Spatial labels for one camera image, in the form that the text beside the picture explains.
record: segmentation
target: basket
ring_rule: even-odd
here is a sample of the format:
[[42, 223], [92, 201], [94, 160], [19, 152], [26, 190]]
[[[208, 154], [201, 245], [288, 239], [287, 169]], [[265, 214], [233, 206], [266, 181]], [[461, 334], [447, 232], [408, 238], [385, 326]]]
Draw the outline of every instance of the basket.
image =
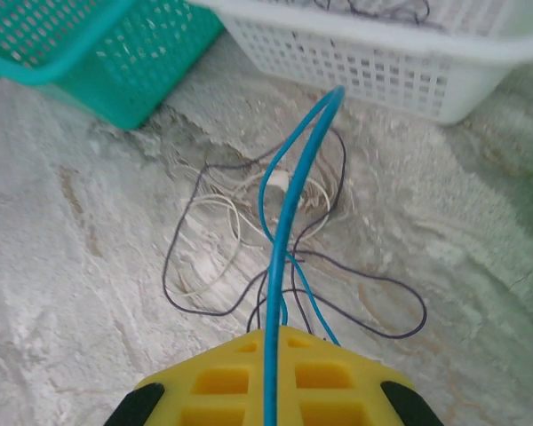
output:
[[[343, 84], [348, 96], [442, 124], [465, 118], [512, 69], [533, 61], [533, 0], [429, 0], [435, 26], [421, 27], [298, 0], [193, 1], [217, 13], [267, 74], [324, 89]], [[356, 0], [370, 12], [401, 2]]]
[[181, 0], [0, 0], [0, 77], [133, 129], [221, 29]]

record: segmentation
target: white plastic basket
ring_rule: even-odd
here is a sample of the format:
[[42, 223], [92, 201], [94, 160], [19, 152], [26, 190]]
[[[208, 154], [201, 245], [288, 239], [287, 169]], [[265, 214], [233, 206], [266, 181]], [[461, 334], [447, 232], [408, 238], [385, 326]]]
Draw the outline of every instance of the white plastic basket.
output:
[[[533, 62], [533, 0], [429, 0], [442, 31], [361, 20], [287, 0], [192, 0], [210, 7], [263, 72], [423, 116], [465, 118]], [[358, 0], [382, 10], [401, 0]]]

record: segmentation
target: yellow plastic object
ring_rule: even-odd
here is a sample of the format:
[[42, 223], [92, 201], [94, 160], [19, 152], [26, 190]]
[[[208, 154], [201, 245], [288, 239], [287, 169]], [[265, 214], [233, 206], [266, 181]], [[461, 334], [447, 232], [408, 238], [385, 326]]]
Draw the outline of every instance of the yellow plastic object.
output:
[[[165, 388], [145, 426], [262, 425], [263, 338], [243, 335], [140, 382]], [[278, 424], [403, 426], [380, 384], [414, 389], [405, 376], [291, 327], [280, 339]]]

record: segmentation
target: gray floor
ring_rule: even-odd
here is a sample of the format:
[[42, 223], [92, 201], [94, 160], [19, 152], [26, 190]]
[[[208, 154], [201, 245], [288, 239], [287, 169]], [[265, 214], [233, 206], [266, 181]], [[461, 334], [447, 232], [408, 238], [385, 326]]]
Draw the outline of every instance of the gray floor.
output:
[[[145, 375], [244, 332], [254, 296], [215, 320], [163, 298], [163, 252], [193, 184], [181, 164], [260, 154], [319, 96], [258, 74], [228, 37], [130, 133], [0, 82], [0, 425], [102, 424]], [[400, 342], [327, 312], [342, 345], [411, 377], [447, 425], [533, 425], [533, 66], [452, 128], [354, 101], [337, 127], [344, 200], [308, 245], [406, 280], [429, 306], [425, 329]], [[328, 138], [314, 171], [331, 193], [339, 155]], [[310, 195], [305, 217], [323, 208]], [[232, 248], [223, 209], [189, 217], [171, 287], [180, 271], [197, 288]], [[267, 259], [244, 248], [183, 303], [228, 307]], [[389, 332], [418, 321], [392, 286], [315, 261], [306, 274]]]

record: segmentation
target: cable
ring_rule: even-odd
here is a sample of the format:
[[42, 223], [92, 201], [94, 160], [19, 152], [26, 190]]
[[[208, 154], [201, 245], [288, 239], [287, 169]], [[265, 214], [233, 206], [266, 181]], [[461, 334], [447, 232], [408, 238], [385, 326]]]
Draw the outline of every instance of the cable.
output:
[[[345, 145], [343, 143], [343, 140], [342, 140], [341, 136], [339, 135], [339, 133], [336, 132], [335, 130], [330, 130], [330, 131], [337, 136], [337, 138], [338, 138], [338, 140], [340, 142], [340, 145], [342, 147], [343, 154], [344, 154], [344, 158], [343, 158], [343, 162], [342, 162], [341, 177], [340, 177], [340, 180], [339, 180], [340, 184], [338, 185], [338, 192], [337, 192], [337, 194], [334, 197], [334, 200], [332, 202], [331, 211], [333, 211], [336, 208], [337, 204], [338, 204], [338, 198], [339, 198], [339, 196], [341, 194], [341, 191], [342, 191], [342, 188], [343, 188], [343, 181], [344, 181], [345, 172], [346, 172], [346, 147], [345, 147]], [[250, 160], [248, 162], [242, 163], [242, 164], [236, 164], [236, 165], [206, 164], [199, 171], [199, 174], [197, 175], [197, 177], [195, 179], [195, 186], [194, 186], [194, 189], [193, 189], [192, 194], [190, 196], [190, 199], [187, 202], [187, 205], [186, 205], [184, 211], [180, 215], [179, 221], [178, 221], [178, 223], [176, 225], [176, 228], [174, 230], [174, 233], [172, 235], [171, 243], [170, 243], [170, 246], [168, 247], [168, 251], [167, 251], [166, 256], [165, 256], [165, 262], [164, 262], [163, 270], [162, 270], [162, 277], [161, 278], [162, 278], [162, 288], [163, 288], [164, 295], [165, 295], [166, 299], [168, 300], [168, 302], [172, 306], [174, 306], [176, 309], [178, 309], [179, 311], [187, 313], [187, 314], [198, 314], [198, 315], [211, 316], [211, 317], [227, 316], [227, 315], [233, 313], [241, 305], [241, 303], [243, 302], [244, 298], [247, 296], [247, 294], [251, 290], [252, 286], [258, 280], [262, 279], [263, 281], [266, 281], [266, 276], [267, 276], [268, 269], [265, 269], [265, 270], [259, 272], [254, 277], [252, 277], [252, 279], [249, 281], [249, 283], [247, 284], [247, 286], [245, 287], [245, 289], [243, 290], [241, 295], [235, 301], [234, 305], [231, 306], [230, 308], [226, 309], [225, 311], [222, 311], [222, 312], [208, 312], [208, 311], [203, 311], [203, 310], [185, 308], [185, 307], [179, 305], [178, 303], [176, 303], [173, 300], [173, 298], [171, 297], [171, 295], [169, 293], [167, 285], [166, 285], [167, 272], [168, 272], [168, 268], [169, 268], [169, 264], [170, 264], [170, 260], [171, 260], [171, 253], [173, 252], [173, 250], [174, 250], [174, 248], [175, 248], [175, 246], [176, 246], [176, 244], [178, 242], [179, 232], [181, 230], [181, 226], [183, 224], [185, 224], [185, 219], [186, 219], [187, 213], [188, 213], [190, 207], [192, 206], [192, 204], [195, 202], [196, 194], [197, 194], [197, 192], [198, 192], [198, 190], [200, 188], [201, 183], [203, 182], [203, 177], [205, 176], [205, 174], [208, 173], [210, 170], [245, 170], [245, 169], [248, 169], [253, 164], [257, 164], [261, 160], [263, 160], [264, 158], [267, 158], [270, 154], [272, 154], [275, 150], [277, 150], [282, 145], [283, 144], [278, 144], [277, 146], [275, 146], [272, 149], [268, 150], [267, 152], [265, 152], [264, 154], [260, 155], [259, 157], [255, 158], [253, 160]], [[308, 225], [307, 228], [311, 228], [312, 226], [313, 226], [313, 224], [310, 224], [310, 225]], [[344, 265], [340, 264], [338, 261], [336, 261], [336, 260], [332, 259], [331, 257], [329, 257], [327, 255], [324, 255], [322, 253], [317, 253], [317, 252], [314, 252], [312, 250], [296, 250], [296, 246], [297, 245], [298, 245], [298, 243], [295, 242], [295, 247], [292, 249], [292, 252], [295, 255], [300, 255], [300, 256], [318, 256], [318, 257], [320, 257], [320, 258], [332, 263], [334, 266], [336, 266], [337, 268], [342, 269], [344, 271], [347, 271], [347, 272], [350, 272], [350, 273], [353, 273], [355, 275], [362, 276], [362, 277], [365, 277], [365, 278], [368, 278], [368, 279], [372, 279], [372, 280], [391, 282], [394, 285], [397, 285], [397, 286], [409, 291], [414, 297], [417, 298], [418, 302], [420, 303], [420, 305], [422, 307], [422, 312], [423, 312], [422, 318], [421, 318], [419, 324], [415, 328], [413, 328], [412, 330], [410, 330], [407, 333], [403, 333], [403, 334], [400, 334], [400, 335], [389, 335], [387, 333], [379, 331], [378, 329], [376, 329], [376, 328], [374, 328], [372, 326], [369, 326], [369, 325], [363, 323], [362, 321], [360, 321], [359, 319], [357, 319], [353, 315], [341, 310], [335, 304], [327, 301], [323, 297], [318, 296], [316, 294], [313, 294], [313, 297], [315, 299], [317, 299], [318, 301], [322, 302], [323, 304], [326, 304], [332, 310], [336, 311], [338, 314], [344, 316], [345, 318], [347, 318], [348, 320], [351, 320], [356, 325], [358, 325], [360, 327], [363, 327], [363, 328], [367, 329], [368, 331], [370, 331], [372, 333], [376, 333], [377, 335], [380, 335], [380, 336], [382, 336], [384, 338], [389, 338], [389, 339], [402, 339], [402, 338], [410, 337], [412, 335], [415, 335], [425, 325], [426, 319], [427, 319], [426, 305], [425, 305], [422, 297], [418, 294], [418, 292], [416, 290], [414, 290], [413, 288], [411, 288], [410, 286], [408, 286], [407, 284], [402, 283], [402, 282], [400, 282], [398, 280], [389, 279], [389, 278], [386, 278], [386, 277], [378, 277], [378, 276], [366, 274], [364, 272], [356, 271], [353, 268], [349, 268], [347, 266], [344, 266]], [[304, 262], [303, 259], [297, 260], [297, 263], [302, 263], [302, 262]], [[288, 292], [292, 292], [295, 297], [298, 297], [298, 293], [306, 293], [306, 290], [297, 289], [297, 288], [285, 289], [282, 293], [286, 294]], [[248, 325], [247, 325], [247, 330], [248, 331], [251, 329], [251, 322], [252, 322], [253, 316], [258, 313], [258, 309], [259, 309], [260, 305], [262, 305], [265, 302], [265, 300], [266, 300], [265, 298], [263, 298], [261, 300], [260, 299], [260, 293], [258, 293], [257, 306], [255, 307], [255, 309], [251, 313], [251, 316], [249, 317], [249, 321], [248, 321]]]
[[[343, 86], [338, 86], [339, 88], [341, 88], [341, 90], [343, 91], [344, 88]], [[300, 122], [300, 124], [298, 125], [298, 127], [290, 134], [290, 136], [288, 137], [288, 139], [286, 140], [286, 142], [284, 142], [284, 144], [281, 146], [280, 150], [276, 153], [276, 155], [274, 156], [273, 160], [271, 161], [271, 163], [268, 165], [268, 167], [266, 168], [266, 171], [265, 171], [265, 176], [263, 177], [263, 179], [261, 180], [260, 182], [260, 187], [259, 187], [259, 220], [260, 220], [260, 225], [261, 227], [263, 228], [263, 232], [265, 233], [265, 235], [267, 236], [267, 238], [274, 244], [274, 238], [272, 236], [272, 234], [270, 233], [270, 231], [268, 230], [268, 226], [267, 226], [267, 220], [265, 219], [265, 211], [264, 211], [264, 204], [265, 204], [265, 190], [267, 188], [267, 182], [268, 182], [268, 179], [270, 178], [270, 175], [273, 173], [276, 165], [280, 162], [280, 160], [284, 157], [284, 155], [288, 152], [288, 150], [290, 149], [290, 147], [294, 144], [294, 142], [296, 142], [296, 140], [300, 137], [300, 135], [302, 133], [304, 133], [304, 131], [306, 130], [308, 124], [323, 110], [324, 113], [325, 111], [327, 110], [326, 109], [326, 106], [329, 106], [330, 105], [330, 100], [332, 99], [332, 97], [335, 95], [335, 92], [334, 91], [330, 91], [328, 92], [326, 95], [324, 95], [322, 97], [322, 99], [320, 99], [315, 105], [314, 107], [310, 110], [310, 112], [306, 115], [306, 117], [304, 117], [304, 119], [302, 120], [302, 122]], [[318, 128], [318, 124], [316, 124], [316, 127], [314, 127], [314, 130], [312, 131], [312, 133], [310, 134], [310, 139], [308, 140], [308, 142], [310, 140], [312, 140], [312, 138], [323, 138], [323, 135], [325, 135], [325, 133], [327, 132], [327, 129], [325, 129], [325, 131], [323, 132], [323, 134], [318, 134], [317, 132], [320, 131], [321, 128], [318, 128], [319, 130], [317, 130], [316, 132], [314, 132], [316, 130], [316, 128]], [[300, 187], [299, 189], [299, 192], [298, 192], [298, 198], [297, 198], [297, 203], [298, 203], [298, 200], [299, 200], [299, 196], [301, 194], [301, 191], [302, 191], [302, 187], [304, 186], [304, 184]], [[290, 194], [290, 188], [289, 188], [289, 191], [286, 195], [286, 198], [288, 198]], [[316, 316], [318, 317], [318, 320], [322, 323], [322, 326], [324, 328], [324, 330], [326, 331], [326, 333], [328, 334], [328, 336], [330, 337], [331, 341], [334, 343], [334, 344], [337, 344], [339, 345], [339, 341], [338, 339], [336, 338], [336, 336], [333, 334], [333, 332], [331, 331], [331, 328], [330, 326], [328, 325], [328, 323], [325, 321], [325, 319], [323, 318], [322, 316], [322, 313], [320, 312], [320, 310], [318, 309], [317, 305], [316, 305], [316, 301], [315, 299], [311, 296], [311, 291], [310, 291], [310, 286], [308, 285], [308, 281], [306, 279], [306, 275], [302, 272], [302, 269], [300, 268], [300, 266], [296, 263], [294, 257], [292, 256], [291, 253], [286, 253], [286, 256], [290, 259], [290, 261], [292, 262], [292, 264], [294, 265], [294, 268], [296, 270], [296, 272], [298, 273], [298, 276], [300, 277], [300, 279], [302, 280], [302, 284], [304, 285], [304, 288], [306, 289], [306, 293], [308, 294], [308, 298], [310, 299], [310, 303], [312, 305], [312, 307], [314, 308], [314, 312], [316, 314]], [[273, 276], [269, 273], [269, 279], [272, 280], [273, 279]], [[285, 306], [284, 306], [284, 299], [280, 297], [280, 301], [282, 303], [282, 308], [285, 309]]]
[[[429, 0], [404, 0], [378, 12], [370, 12], [369, 10], [358, 7], [356, 0], [345, 0], [345, 2], [341, 2], [345, 3], [343, 9], [340, 9], [339, 5], [332, 7], [336, 3], [335, 0], [312, 0], [309, 3], [313, 3], [315, 7], [325, 12], [342, 12], [366, 20], [385, 20], [403, 24], [414, 24], [418, 27], [445, 30], [442, 25], [428, 21], [432, 11]], [[307, 7], [307, 3], [304, 2], [301, 6]]]
[[[284, 275], [285, 257], [290, 255], [286, 248], [288, 246], [288, 240], [290, 238], [290, 230], [292, 228], [292, 221], [296, 213], [298, 201], [302, 194], [302, 188], [306, 183], [307, 175], [314, 163], [315, 156], [323, 142], [323, 139], [331, 126], [331, 122], [341, 107], [345, 95], [344, 86], [338, 86], [328, 95], [322, 98], [322, 101], [318, 102], [312, 109], [311, 113], [306, 116], [302, 123], [296, 128], [292, 135], [290, 135], [287, 142], [282, 146], [279, 153], [274, 157], [271, 162], [271, 166], [266, 170], [263, 182], [261, 182], [261, 192], [259, 193], [259, 211], [260, 206], [264, 199], [264, 189], [266, 182], [270, 177], [274, 169], [274, 165], [280, 161], [282, 155], [288, 151], [290, 146], [296, 141], [298, 136], [304, 131], [307, 124], [312, 121], [314, 116], [320, 112], [322, 108], [323, 112], [315, 125], [310, 138], [306, 143], [302, 155], [298, 161], [298, 165], [294, 172], [294, 176], [290, 182], [288, 193], [284, 198], [282, 204], [281, 215], [278, 226], [276, 227], [276, 235], [273, 243], [273, 253], [271, 255], [271, 261], [268, 271], [268, 293], [266, 296], [266, 327], [265, 327], [265, 355], [264, 355], [264, 426], [276, 426], [277, 424], [277, 383], [278, 383], [278, 336], [279, 336], [279, 319], [280, 319], [280, 307], [282, 301], [282, 278]], [[264, 213], [261, 216], [261, 224], [266, 224], [264, 221]], [[298, 262], [291, 257], [290, 260], [295, 264], [295, 267], [300, 275], [300, 269]], [[319, 312], [312, 292], [307, 287], [306, 281], [304, 281], [306, 293], [312, 302], [312, 306], [318, 315], [318, 319], [324, 325], [326, 332], [332, 339], [337, 341], [336, 337], [331, 333], [331, 329], [325, 323], [323, 316]]]
[[[341, 151], [342, 151], [341, 173], [339, 175], [338, 189], [336, 191], [336, 196], [334, 197], [334, 201], [331, 204], [331, 206], [328, 209], [328, 211], [326, 212], [326, 214], [324, 214], [323, 216], [321, 216], [318, 219], [316, 219], [315, 221], [313, 221], [310, 225], [308, 225], [306, 228], [304, 228], [302, 230], [302, 232], [298, 235], [296, 241], [294, 241], [294, 246], [292, 247], [292, 251], [291, 251], [291, 254], [293, 256], [296, 256], [298, 245], [302, 241], [302, 236], [306, 234], [308, 229], [310, 229], [313, 226], [316, 226], [317, 223], [320, 223], [320, 222], [324, 223], [324, 221], [327, 221], [328, 217], [330, 217], [330, 214], [338, 206], [339, 197], [341, 196], [341, 192], [342, 192], [342, 190], [344, 188], [344, 181], [346, 179], [346, 163], [347, 163], [346, 144], [344, 144], [344, 139], [342, 139], [341, 135], [339, 133], [337, 133], [334, 129], [330, 128], [330, 132], [332, 132], [336, 136], [336, 138], [338, 139], [338, 142], [340, 144]], [[293, 289], [296, 289], [295, 271], [296, 271], [296, 268], [294, 267], [294, 264], [291, 264], [290, 265], [290, 284], [291, 284]], [[306, 331], [309, 334], [312, 334], [313, 333], [312, 328], [310, 327], [310, 324], [308, 322], [308, 318], [306, 316], [306, 313], [304, 312], [304, 308], [302, 307], [302, 303], [300, 302], [300, 299], [298, 297], [298, 293], [297, 292], [293, 292], [293, 295], [294, 295], [294, 300], [296, 301], [296, 305], [298, 307], [298, 310], [300, 312], [300, 315], [302, 316], [302, 320], [304, 321], [304, 324], [306, 326]]]
[[198, 205], [204, 205], [204, 204], [211, 204], [211, 205], [220, 205], [220, 206], [228, 206], [230, 209], [232, 209], [235, 212], [236, 217], [236, 225], [237, 225], [237, 235], [239, 235], [239, 238], [236, 238], [236, 245], [233, 248], [233, 251], [231, 252], [231, 255], [227, 259], [225, 265], [221, 269], [221, 272], [218, 273], [217, 277], [215, 277], [213, 280], [211, 280], [209, 283], [203, 285], [201, 288], [198, 288], [197, 290], [189, 291], [187, 293], [180, 293], [172, 291], [172, 293], [176, 296], [180, 297], [190, 297], [190, 296], [199, 296], [203, 293], [205, 293], [207, 290], [209, 290], [211, 287], [213, 287], [217, 281], [227, 272], [227, 269], [229, 269], [229, 266], [233, 263], [235, 258], [237, 257], [237, 253], [239, 253], [239, 248], [241, 247], [241, 220], [240, 215], [238, 214], [237, 207], [231, 201], [231, 199], [227, 198], [225, 195], [221, 195], [220, 193], [211, 193], [207, 195], [200, 195], [199, 197], [195, 197], [192, 201], [191, 207], [198, 206]]
[[[234, 191], [231, 192], [231, 196], [232, 197], [235, 197], [237, 193], [241, 192], [242, 189], [246, 189], [247, 188], [247, 185], [252, 183], [253, 181], [255, 180], [258, 180], [259, 178], [263, 178], [265, 176], [265, 172], [262, 172], [262, 173], [257, 173], [255, 175], [252, 175], [251, 177], [247, 178], [244, 180], [244, 182], [242, 182], [239, 186], [237, 186]], [[330, 207], [331, 207], [331, 201], [330, 201], [330, 196], [328, 195], [328, 192], [324, 189], [324, 187], [322, 186], [322, 184], [320, 184], [320, 182], [318, 182], [317, 180], [315, 180], [314, 178], [310, 178], [308, 177], [308, 179], [306, 180], [309, 184], [315, 186], [318, 191], [320, 191], [320, 193], [322, 194], [322, 197], [324, 198], [324, 200], [326, 201], [326, 209], [327, 211], [330, 211]], [[247, 222], [247, 224], [251, 227], [251, 229], [253, 231], [255, 231], [256, 233], [258, 233], [259, 235], [261, 235], [262, 237], [267, 237], [267, 235], [265, 234], [264, 231], [261, 231], [260, 229], [257, 228], [257, 226], [255, 226], [250, 220], [247, 219], [247, 217], [245, 217], [244, 215], [241, 215], [243, 217], [243, 220], [245, 220], [245, 222]], [[307, 241], [307, 240], [310, 240], [312, 237], [314, 237], [318, 232], [320, 232], [322, 230], [322, 228], [326, 225], [326, 222], [328, 221], [328, 218], [326, 217], [325, 220], [323, 220], [321, 223], [318, 223], [318, 226], [316, 226], [316, 228], [310, 232], [309, 234], [307, 235], [304, 235], [304, 237], [302, 238], [302, 241]], [[231, 220], [229, 219], [229, 225], [231, 226], [231, 229], [232, 228], [232, 224], [231, 224]], [[234, 238], [238, 238], [233, 232], [232, 233], [232, 236]]]

